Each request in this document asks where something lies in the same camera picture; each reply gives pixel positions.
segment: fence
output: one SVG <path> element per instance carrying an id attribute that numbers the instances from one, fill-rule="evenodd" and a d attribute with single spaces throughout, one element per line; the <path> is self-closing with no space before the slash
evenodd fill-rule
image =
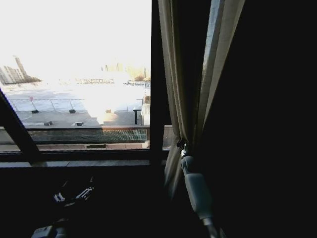
<path id="1" fill-rule="evenodd" d="M 121 102 L 115 106 L 110 105 L 110 102 L 85 99 L 11 99 L 9 102 L 16 112 L 30 112 L 33 110 L 66 112 L 72 109 L 85 112 L 89 108 L 95 108 L 96 105 L 101 109 L 114 108 L 115 111 L 131 112 L 134 107 L 140 107 L 143 104 L 143 99 L 136 99 L 135 102 Z"/>

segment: building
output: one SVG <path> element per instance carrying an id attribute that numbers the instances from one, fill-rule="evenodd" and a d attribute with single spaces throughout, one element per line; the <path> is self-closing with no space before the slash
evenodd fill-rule
<path id="1" fill-rule="evenodd" d="M 151 77 L 151 70 L 148 67 L 142 65 L 131 65 L 131 64 L 122 64 L 122 63 L 111 63 L 106 64 L 105 67 L 102 67 L 102 70 L 106 72 L 127 72 L 131 79 L 149 79 Z"/>
<path id="2" fill-rule="evenodd" d="M 17 56 L 2 59 L 0 62 L 0 81 L 2 84 L 39 81 L 27 75 L 21 60 Z"/>
<path id="3" fill-rule="evenodd" d="M 14 59 L 15 59 L 15 61 L 16 61 L 16 64 L 18 65 L 18 67 L 19 67 L 19 69 L 20 69 L 20 72 L 22 73 L 23 77 L 24 77 L 25 79 L 27 79 L 29 76 L 28 76 L 27 73 L 25 72 L 24 67 L 23 67 L 23 64 L 21 63 L 19 57 L 17 57 L 17 56 L 13 56 L 13 57 L 14 57 Z"/>

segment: window frame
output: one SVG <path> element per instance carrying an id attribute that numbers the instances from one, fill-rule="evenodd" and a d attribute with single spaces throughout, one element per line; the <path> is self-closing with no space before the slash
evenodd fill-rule
<path id="1" fill-rule="evenodd" d="M 0 152 L 0 162 L 82 161 L 82 160 L 150 160 L 150 165 L 160 166 L 167 158 L 163 149 L 163 134 L 166 116 L 167 88 L 159 22 L 158 0 L 152 0 L 151 30 L 151 117 L 150 149 L 140 150 L 59 150 L 40 151 L 26 128 L 0 90 L 0 124 L 5 128 L 20 152 Z"/>

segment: dark wall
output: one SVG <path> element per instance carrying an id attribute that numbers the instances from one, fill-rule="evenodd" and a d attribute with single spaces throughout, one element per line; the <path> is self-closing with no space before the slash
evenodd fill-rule
<path id="1" fill-rule="evenodd" d="M 255 37 L 257 18 L 246 1 L 219 80 L 201 144 L 202 170 L 218 222 L 229 238 L 256 237 L 270 225 L 278 140 L 272 61 Z"/>

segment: city skyline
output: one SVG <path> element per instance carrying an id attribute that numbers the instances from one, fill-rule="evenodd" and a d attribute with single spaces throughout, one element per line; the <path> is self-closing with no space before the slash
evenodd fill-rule
<path id="1" fill-rule="evenodd" d="M 0 62 L 0 82 L 2 84 L 29 83 L 40 81 L 36 77 L 29 76 L 18 56 L 12 56 L 6 61 Z"/>
<path id="2" fill-rule="evenodd" d="M 96 74 L 109 63 L 151 67 L 151 1 L 5 0 L 2 6 L 0 61 L 17 55 L 28 74 L 44 81 Z"/>

